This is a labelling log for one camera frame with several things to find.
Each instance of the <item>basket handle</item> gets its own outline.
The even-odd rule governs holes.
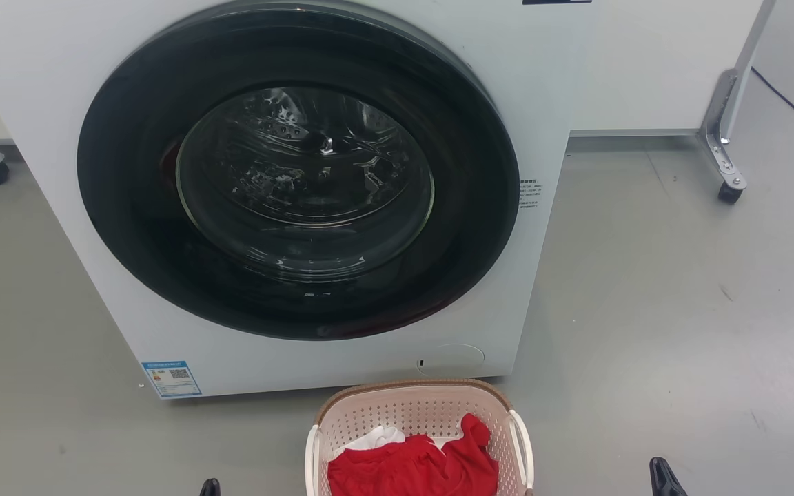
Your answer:
[[[532,440],[522,417],[513,409],[509,412],[511,437],[513,447],[516,448],[516,461],[520,466],[520,481],[526,484],[526,496],[532,496],[532,486],[535,484],[535,459],[532,456]]]
[[[306,496],[318,496],[320,487],[318,478],[318,456],[320,451],[319,426],[315,424],[308,431],[308,440],[305,442],[305,494]]]

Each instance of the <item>small circular panel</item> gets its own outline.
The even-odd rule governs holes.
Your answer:
[[[482,349],[469,344],[444,344],[418,361],[418,371],[431,377],[472,377],[485,361]]]

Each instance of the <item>blue label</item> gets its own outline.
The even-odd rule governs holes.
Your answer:
[[[201,395],[189,364],[185,362],[143,362],[143,368],[162,398]]]

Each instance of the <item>red cloth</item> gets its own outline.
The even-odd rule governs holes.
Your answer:
[[[491,433],[464,415],[464,436],[437,449],[425,435],[368,450],[346,449],[331,461],[333,496],[494,496],[498,462],[486,453]]]

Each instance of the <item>basket rim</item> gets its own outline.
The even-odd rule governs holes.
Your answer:
[[[401,387],[413,387],[413,386],[468,386],[468,387],[476,387],[477,389],[482,389],[485,392],[490,393],[491,395],[498,398],[498,401],[504,405],[504,408],[507,411],[511,411],[513,406],[511,405],[510,401],[508,401],[507,396],[504,396],[504,393],[498,391],[495,386],[492,386],[488,382],[483,382],[482,380],[476,379],[407,379],[407,380],[392,380],[388,382],[377,382],[374,384],[365,384],[362,386],[353,386],[347,387],[347,389],[343,389],[340,392],[335,393],[335,395],[330,396],[324,406],[320,408],[317,417],[314,418],[315,426],[320,426],[320,423],[324,420],[324,415],[330,411],[330,408],[333,408],[335,403],[344,400],[349,396],[360,395],[360,393],[368,393],[372,391],[380,391],[384,389],[400,389]]]

